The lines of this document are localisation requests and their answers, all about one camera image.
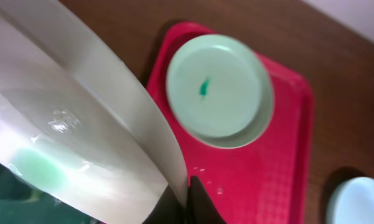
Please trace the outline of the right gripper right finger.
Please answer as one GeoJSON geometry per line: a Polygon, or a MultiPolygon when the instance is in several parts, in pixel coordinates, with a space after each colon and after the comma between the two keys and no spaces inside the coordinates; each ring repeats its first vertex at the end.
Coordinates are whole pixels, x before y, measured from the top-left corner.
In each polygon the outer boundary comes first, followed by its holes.
{"type": "Polygon", "coordinates": [[[197,176],[190,178],[186,219],[188,224],[226,224],[197,176]]]}

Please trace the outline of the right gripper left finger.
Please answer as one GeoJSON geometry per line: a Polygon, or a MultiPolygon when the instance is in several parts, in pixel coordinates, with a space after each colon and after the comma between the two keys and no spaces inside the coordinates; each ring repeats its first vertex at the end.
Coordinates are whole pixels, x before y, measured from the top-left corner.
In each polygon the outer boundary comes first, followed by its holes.
{"type": "Polygon", "coordinates": [[[143,224],[184,224],[184,209],[168,185],[143,224]]]}

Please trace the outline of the mint green plate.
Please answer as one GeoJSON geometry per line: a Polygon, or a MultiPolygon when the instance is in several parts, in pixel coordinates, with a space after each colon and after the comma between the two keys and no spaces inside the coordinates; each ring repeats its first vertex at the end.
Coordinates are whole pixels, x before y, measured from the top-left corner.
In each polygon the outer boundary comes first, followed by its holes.
{"type": "Polygon", "coordinates": [[[166,71],[166,95],[184,130],[221,149],[257,140],[274,113],[274,88],[263,63],[227,35],[205,34],[181,45],[166,71]]]}

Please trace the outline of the white plate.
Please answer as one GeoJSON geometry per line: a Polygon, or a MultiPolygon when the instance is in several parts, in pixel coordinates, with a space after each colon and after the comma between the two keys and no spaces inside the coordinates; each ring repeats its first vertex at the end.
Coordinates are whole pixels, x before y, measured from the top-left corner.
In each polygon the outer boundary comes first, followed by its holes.
{"type": "Polygon", "coordinates": [[[0,163],[104,223],[142,223],[188,177],[126,64],[59,1],[0,0],[0,163]]]}

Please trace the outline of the light blue plate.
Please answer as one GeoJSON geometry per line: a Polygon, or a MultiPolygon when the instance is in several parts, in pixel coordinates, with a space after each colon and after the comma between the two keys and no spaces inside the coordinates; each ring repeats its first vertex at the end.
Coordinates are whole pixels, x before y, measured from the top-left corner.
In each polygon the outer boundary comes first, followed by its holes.
{"type": "Polygon", "coordinates": [[[374,179],[356,177],[342,182],[327,205],[326,224],[374,224],[374,179]]]}

